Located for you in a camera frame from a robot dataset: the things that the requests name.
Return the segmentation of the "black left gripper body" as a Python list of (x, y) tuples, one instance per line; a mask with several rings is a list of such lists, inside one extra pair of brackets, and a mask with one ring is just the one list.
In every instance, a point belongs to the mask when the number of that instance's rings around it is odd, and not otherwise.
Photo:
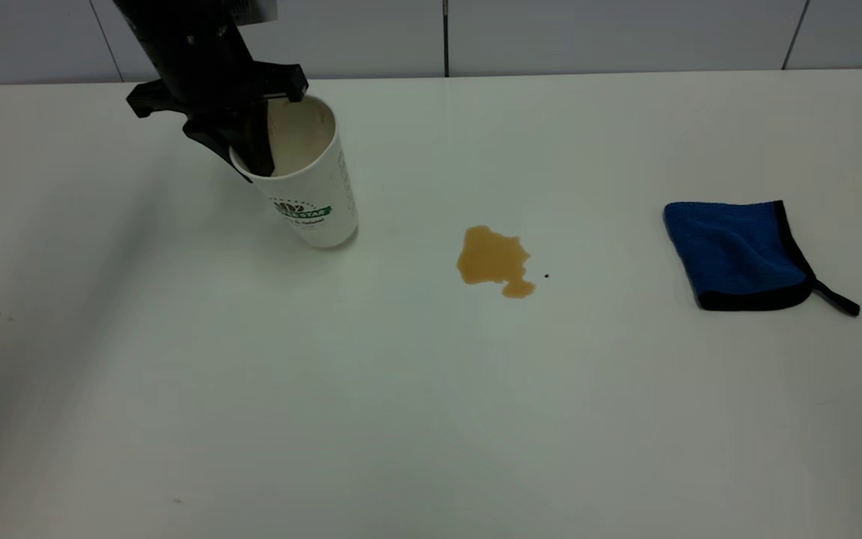
[(308, 80), (298, 64), (255, 61), (222, 1), (116, 1), (159, 75), (126, 101), (140, 118), (246, 114), (284, 97), (300, 102)]

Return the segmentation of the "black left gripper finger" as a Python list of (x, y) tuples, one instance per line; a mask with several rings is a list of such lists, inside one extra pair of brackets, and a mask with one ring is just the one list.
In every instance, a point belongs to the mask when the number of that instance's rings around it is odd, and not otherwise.
[(275, 163), (268, 133), (268, 102), (254, 102), (245, 122), (245, 164), (251, 174), (270, 177)]
[(233, 152), (244, 158), (252, 151), (250, 120), (245, 116), (188, 116), (183, 133), (221, 157), (231, 168), (235, 168)]

